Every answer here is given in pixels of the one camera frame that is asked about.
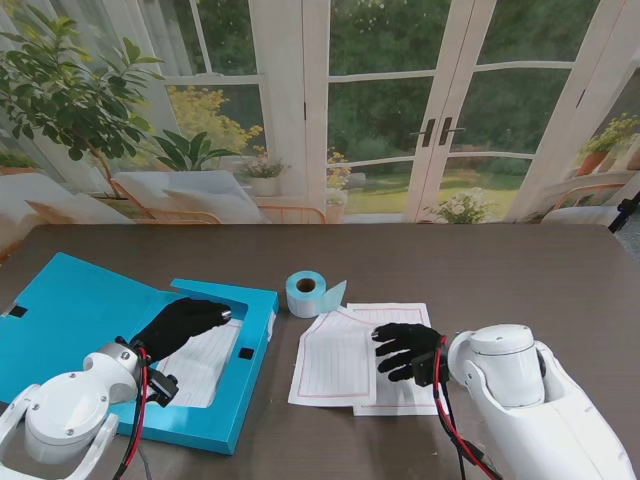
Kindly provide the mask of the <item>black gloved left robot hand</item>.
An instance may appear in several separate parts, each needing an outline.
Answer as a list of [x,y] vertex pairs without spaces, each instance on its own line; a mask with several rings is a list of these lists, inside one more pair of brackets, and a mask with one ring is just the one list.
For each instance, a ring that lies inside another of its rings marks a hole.
[[192,337],[223,326],[231,319],[231,309],[209,300],[183,298],[167,305],[131,340],[142,347],[152,362],[159,362],[179,349]]

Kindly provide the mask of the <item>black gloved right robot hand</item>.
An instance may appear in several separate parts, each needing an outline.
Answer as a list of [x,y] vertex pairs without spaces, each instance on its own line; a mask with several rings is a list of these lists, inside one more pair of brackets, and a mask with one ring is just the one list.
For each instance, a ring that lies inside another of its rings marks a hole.
[[421,387],[433,383],[435,351],[442,338],[436,330],[423,324],[388,323],[376,327],[371,338],[381,359],[377,370],[389,381],[413,380]]

